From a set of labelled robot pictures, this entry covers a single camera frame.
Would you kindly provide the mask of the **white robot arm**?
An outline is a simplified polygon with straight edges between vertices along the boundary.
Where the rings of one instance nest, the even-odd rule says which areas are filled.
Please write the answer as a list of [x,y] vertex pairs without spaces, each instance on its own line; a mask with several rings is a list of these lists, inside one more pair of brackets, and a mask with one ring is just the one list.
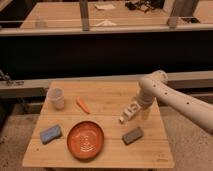
[[143,75],[138,80],[138,105],[146,109],[157,98],[213,136],[213,105],[176,91],[167,83],[168,75],[162,70]]

